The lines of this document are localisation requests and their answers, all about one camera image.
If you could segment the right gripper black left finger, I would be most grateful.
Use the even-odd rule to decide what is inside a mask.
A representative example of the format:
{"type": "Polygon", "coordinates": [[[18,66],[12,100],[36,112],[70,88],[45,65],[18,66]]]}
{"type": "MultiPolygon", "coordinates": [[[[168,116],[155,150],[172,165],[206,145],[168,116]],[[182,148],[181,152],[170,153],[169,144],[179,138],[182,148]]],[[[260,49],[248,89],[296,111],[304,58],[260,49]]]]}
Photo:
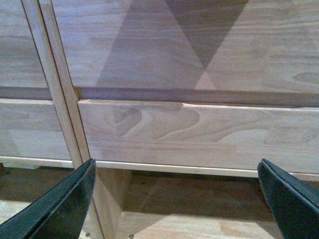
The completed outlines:
{"type": "Polygon", "coordinates": [[[96,162],[89,159],[60,183],[6,220],[2,239],[77,239],[92,200],[96,162]]]}

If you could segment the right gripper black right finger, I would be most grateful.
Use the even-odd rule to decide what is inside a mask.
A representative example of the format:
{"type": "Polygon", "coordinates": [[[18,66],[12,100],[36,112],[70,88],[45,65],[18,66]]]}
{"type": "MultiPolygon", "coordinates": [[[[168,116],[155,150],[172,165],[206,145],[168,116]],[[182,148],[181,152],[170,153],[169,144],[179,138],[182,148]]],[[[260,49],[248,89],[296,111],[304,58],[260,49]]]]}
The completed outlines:
{"type": "Polygon", "coordinates": [[[319,237],[319,191],[262,159],[258,177],[265,200],[285,239],[319,237]]]}

